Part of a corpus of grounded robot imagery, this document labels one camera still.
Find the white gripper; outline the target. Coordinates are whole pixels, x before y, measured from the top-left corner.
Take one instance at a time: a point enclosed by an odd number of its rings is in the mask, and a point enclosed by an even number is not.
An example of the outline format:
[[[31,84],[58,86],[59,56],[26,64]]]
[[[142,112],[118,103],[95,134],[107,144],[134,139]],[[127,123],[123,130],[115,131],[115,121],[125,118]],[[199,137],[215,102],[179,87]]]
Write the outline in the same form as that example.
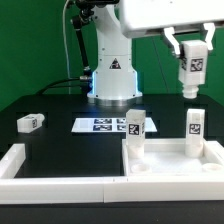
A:
[[[213,50],[214,23],[220,26],[224,22],[224,0],[120,0],[119,15],[121,31],[126,37],[164,32],[173,55],[179,58],[181,49],[175,31],[193,32],[203,23],[204,41],[208,50]]]

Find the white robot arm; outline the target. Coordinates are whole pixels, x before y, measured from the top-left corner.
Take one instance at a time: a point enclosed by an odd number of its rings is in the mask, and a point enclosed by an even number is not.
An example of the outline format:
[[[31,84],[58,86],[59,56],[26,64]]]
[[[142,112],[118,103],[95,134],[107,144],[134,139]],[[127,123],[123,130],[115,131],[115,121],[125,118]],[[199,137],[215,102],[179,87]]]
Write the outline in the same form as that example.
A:
[[[179,59],[183,96],[197,97],[205,82],[208,53],[215,29],[224,27],[224,0],[74,0],[80,13],[73,26],[94,22],[98,66],[91,74],[92,103],[123,106],[139,100],[137,72],[132,67],[132,40],[161,35]]]

